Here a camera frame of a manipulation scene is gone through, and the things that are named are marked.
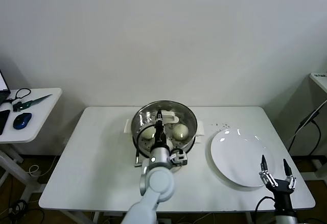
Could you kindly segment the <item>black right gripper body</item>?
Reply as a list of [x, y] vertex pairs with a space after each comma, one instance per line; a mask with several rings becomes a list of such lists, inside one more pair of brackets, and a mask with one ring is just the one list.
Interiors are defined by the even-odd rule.
[[293, 210], [290, 195], [294, 192], [293, 188], [289, 188], [289, 182], [286, 180], [276, 179], [277, 185], [266, 183], [266, 188], [274, 195], [274, 207], [276, 210]]

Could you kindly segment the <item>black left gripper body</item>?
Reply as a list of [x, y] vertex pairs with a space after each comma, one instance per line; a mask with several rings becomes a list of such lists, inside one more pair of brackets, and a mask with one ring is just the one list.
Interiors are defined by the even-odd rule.
[[162, 121], [159, 120], [155, 124], [154, 144], [153, 148], [165, 147], [166, 146], [166, 135], [164, 134], [164, 126]]

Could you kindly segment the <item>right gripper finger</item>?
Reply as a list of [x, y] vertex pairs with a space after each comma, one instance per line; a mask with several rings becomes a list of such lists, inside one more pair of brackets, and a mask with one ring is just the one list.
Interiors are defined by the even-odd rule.
[[286, 175], [286, 179], [282, 181], [283, 190], [295, 190], [296, 186], [296, 177], [293, 176], [291, 167], [287, 163], [286, 159], [283, 159], [283, 166]]
[[264, 185], [270, 185], [271, 187], [277, 187], [278, 183], [276, 182], [276, 180], [274, 179], [274, 177], [270, 174], [270, 172], [268, 171], [268, 165], [267, 165], [267, 161], [264, 155], [262, 155], [262, 159], [261, 159], [261, 171], [259, 172], [260, 178], [263, 181]]

